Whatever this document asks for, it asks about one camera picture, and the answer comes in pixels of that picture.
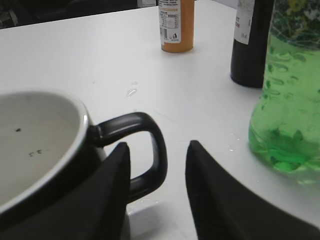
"green bottle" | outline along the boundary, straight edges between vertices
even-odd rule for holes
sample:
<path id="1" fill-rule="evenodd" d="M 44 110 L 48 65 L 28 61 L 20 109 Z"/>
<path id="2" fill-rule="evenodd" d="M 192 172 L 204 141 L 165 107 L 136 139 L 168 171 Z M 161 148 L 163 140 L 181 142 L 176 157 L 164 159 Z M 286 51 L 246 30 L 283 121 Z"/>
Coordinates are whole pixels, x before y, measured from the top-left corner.
<path id="1" fill-rule="evenodd" d="M 319 0 L 275 0 L 250 149 L 283 172 L 320 169 Z"/>

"green liquid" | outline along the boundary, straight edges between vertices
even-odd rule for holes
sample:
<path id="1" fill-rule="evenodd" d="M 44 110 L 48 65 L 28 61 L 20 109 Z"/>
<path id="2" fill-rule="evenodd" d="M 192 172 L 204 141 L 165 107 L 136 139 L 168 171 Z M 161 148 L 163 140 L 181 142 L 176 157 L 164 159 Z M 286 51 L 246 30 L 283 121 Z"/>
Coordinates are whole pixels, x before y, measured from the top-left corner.
<path id="1" fill-rule="evenodd" d="M 251 150 L 274 168 L 320 167 L 320 50 L 269 35 L 263 92 L 251 117 Z"/>

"orange bottle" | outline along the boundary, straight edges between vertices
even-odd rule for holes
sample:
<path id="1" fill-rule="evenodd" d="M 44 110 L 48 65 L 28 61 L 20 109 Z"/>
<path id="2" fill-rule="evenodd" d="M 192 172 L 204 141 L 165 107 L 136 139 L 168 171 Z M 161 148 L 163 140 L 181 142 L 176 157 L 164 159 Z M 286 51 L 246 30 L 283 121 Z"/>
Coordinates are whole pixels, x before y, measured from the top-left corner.
<path id="1" fill-rule="evenodd" d="M 158 0 L 162 50 L 181 53 L 194 47 L 194 0 Z"/>

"mug handle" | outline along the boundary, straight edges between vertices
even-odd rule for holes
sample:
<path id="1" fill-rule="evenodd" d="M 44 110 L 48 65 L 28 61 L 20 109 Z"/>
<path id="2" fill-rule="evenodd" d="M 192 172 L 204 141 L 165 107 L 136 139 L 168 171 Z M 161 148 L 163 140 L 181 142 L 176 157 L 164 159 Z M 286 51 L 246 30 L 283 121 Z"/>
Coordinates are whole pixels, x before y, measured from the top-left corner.
<path id="1" fill-rule="evenodd" d="M 129 203 L 153 192 L 165 181 L 168 160 L 161 130 L 148 114 L 134 112 L 90 126 L 88 132 L 92 143 L 103 148 L 128 135 L 142 131 L 147 131 L 151 135 L 153 164 L 145 173 L 130 180 Z"/>

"mug rim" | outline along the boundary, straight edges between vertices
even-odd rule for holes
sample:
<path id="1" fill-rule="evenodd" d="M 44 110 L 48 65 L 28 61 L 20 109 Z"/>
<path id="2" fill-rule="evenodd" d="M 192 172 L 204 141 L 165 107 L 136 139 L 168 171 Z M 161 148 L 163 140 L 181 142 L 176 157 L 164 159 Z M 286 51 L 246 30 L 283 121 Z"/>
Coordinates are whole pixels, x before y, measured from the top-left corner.
<path id="1" fill-rule="evenodd" d="M 23 190 L 21 193 L 11 198 L 4 204 L 0 205 L 0 214 L 11 209 L 15 205 L 23 202 L 34 192 L 41 189 L 45 184 L 47 184 L 51 179 L 53 179 L 64 167 L 73 159 L 76 155 L 79 147 L 85 140 L 87 129 L 89 127 L 89 116 L 85 105 L 72 94 L 55 89 L 55 88 L 16 88 L 9 90 L 0 90 L 0 98 L 5 96 L 13 95 L 23 95 L 23 94 L 44 94 L 51 95 L 57 98 L 63 99 L 69 102 L 77 112 L 79 125 L 77 129 L 76 136 L 69 146 L 64 155 L 58 160 L 55 165 L 47 171 L 42 177 L 35 181 L 30 187 Z"/>

